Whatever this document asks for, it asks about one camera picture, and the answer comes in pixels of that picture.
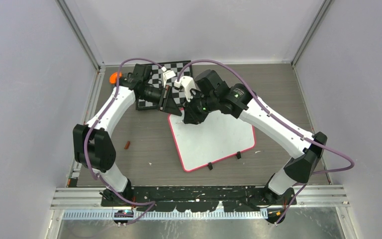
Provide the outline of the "brown marker cap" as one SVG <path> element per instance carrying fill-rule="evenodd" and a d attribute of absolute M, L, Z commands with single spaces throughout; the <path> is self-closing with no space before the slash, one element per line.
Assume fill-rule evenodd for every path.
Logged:
<path fill-rule="evenodd" d="M 127 149 L 130 147 L 130 144 L 131 144 L 131 142 L 130 142 L 130 141 L 127 141 L 127 143 L 126 143 L 124 149 L 127 150 Z"/>

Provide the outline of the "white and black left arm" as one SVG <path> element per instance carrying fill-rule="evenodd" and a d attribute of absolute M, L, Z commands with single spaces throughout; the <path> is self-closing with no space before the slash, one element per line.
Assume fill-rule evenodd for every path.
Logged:
<path fill-rule="evenodd" d="M 115 164 L 116 150 L 111 140 L 114 128 L 137 99 L 156 104 L 161 112 L 182 114 L 172 87 L 149 84 L 151 76 L 152 66 L 147 64 L 136 64 L 126 75 L 116 72 L 115 86 L 101 109 L 87 123 L 77 124 L 73 129 L 75 160 L 106 186 L 102 195 L 121 206 L 132 203 L 133 189 L 130 179 Z"/>

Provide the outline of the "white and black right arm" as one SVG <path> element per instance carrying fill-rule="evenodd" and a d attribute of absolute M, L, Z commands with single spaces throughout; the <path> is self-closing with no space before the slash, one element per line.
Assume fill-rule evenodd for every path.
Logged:
<path fill-rule="evenodd" d="M 186 124 L 200 124 L 211 112 L 242 120 L 254 126 L 289 155 L 288 162 L 268 180 L 262 190 L 262 199 L 277 204 L 293 185 L 307 183 L 312 176 L 327 142 L 323 133 L 310 133 L 296 126 L 267 106 L 261 107 L 260 97 L 244 84 L 230 87 L 214 70 L 205 70 L 195 79 L 188 76 L 174 81 L 174 87 L 183 90 L 182 103 Z"/>

